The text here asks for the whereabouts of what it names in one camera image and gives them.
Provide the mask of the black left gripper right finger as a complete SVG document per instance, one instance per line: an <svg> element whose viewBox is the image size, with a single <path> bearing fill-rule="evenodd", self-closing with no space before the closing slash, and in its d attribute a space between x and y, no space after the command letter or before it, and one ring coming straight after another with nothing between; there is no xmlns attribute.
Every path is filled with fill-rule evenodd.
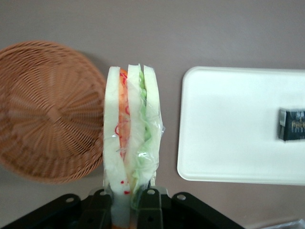
<svg viewBox="0 0 305 229"><path fill-rule="evenodd" d="M163 229L161 194L156 188L142 192L138 208L138 229Z"/></svg>

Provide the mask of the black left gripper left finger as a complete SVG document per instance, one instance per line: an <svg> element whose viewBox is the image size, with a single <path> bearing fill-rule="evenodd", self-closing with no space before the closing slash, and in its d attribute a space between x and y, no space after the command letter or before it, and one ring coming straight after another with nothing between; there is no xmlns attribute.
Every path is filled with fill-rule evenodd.
<svg viewBox="0 0 305 229"><path fill-rule="evenodd" d="M112 195L101 187L92 190L88 197L81 201L81 229L111 229Z"/></svg>

